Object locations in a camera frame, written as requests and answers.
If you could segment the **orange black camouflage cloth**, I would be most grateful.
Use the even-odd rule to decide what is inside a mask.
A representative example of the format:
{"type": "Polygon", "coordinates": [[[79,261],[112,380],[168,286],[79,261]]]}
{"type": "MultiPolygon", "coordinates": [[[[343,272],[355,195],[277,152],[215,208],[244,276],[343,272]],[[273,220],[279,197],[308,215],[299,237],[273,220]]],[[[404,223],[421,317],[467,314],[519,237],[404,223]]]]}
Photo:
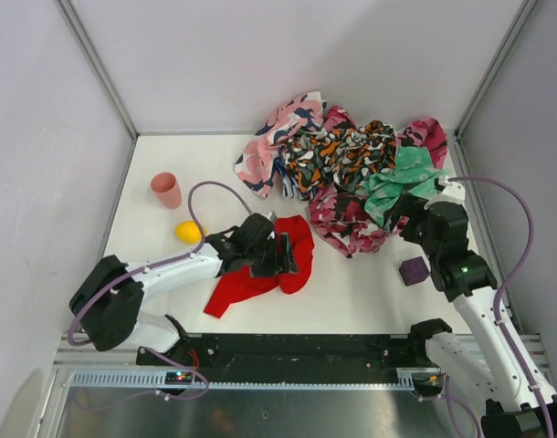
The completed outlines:
{"type": "Polygon", "coordinates": [[[394,128],[380,120],[364,126],[344,124],[331,130],[301,133],[280,146],[287,174],[310,199],[336,185],[353,193],[371,175],[395,167],[394,128]]]}

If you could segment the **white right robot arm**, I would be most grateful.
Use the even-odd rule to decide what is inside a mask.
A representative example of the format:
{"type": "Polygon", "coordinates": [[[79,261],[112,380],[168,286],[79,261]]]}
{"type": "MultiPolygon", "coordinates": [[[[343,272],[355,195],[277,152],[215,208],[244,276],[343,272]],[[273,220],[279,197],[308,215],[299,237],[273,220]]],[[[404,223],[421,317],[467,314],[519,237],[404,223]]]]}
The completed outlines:
{"type": "Polygon", "coordinates": [[[557,391],[525,348],[504,306],[495,303],[497,280],[469,246],[464,206],[404,193],[385,212],[384,228],[394,228],[402,218],[407,223],[400,236],[421,247],[435,288],[466,322],[483,356],[473,357],[437,318],[410,331],[426,358],[484,403],[484,436],[557,437],[557,391]]]}

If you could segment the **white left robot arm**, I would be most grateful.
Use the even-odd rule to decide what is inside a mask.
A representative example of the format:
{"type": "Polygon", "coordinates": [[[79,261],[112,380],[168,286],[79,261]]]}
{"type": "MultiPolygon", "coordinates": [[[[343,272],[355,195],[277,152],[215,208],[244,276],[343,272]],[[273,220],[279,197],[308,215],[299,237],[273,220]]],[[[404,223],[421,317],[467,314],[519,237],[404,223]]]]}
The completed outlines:
{"type": "Polygon", "coordinates": [[[128,345],[170,353],[183,343],[185,330],[171,316],[143,312],[143,304],[176,287],[240,270],[254,278],[300,271],[291,240],[278,230],[273,215],[251,214],[240,226],[206,236],[187,253],[154,262],[124,263],[105,256],[68,307],[98,351],[128,345]]]}

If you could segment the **red cloth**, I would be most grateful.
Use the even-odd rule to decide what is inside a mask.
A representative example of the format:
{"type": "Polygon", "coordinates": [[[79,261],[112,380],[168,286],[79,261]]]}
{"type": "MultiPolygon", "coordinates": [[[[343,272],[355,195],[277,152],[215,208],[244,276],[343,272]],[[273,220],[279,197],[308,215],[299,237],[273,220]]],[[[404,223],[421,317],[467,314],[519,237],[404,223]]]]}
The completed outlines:
{"type": "Polygon", "coordinates": [[[204,312],[221,318],[236,303],[279,288],[286,295],[299,292],[312,271],[314,241],[310,226],[301,215],[279,218],[275,222],[279,243],[277,252],[259,266],[244,266],[221,276],[204,312]]]}

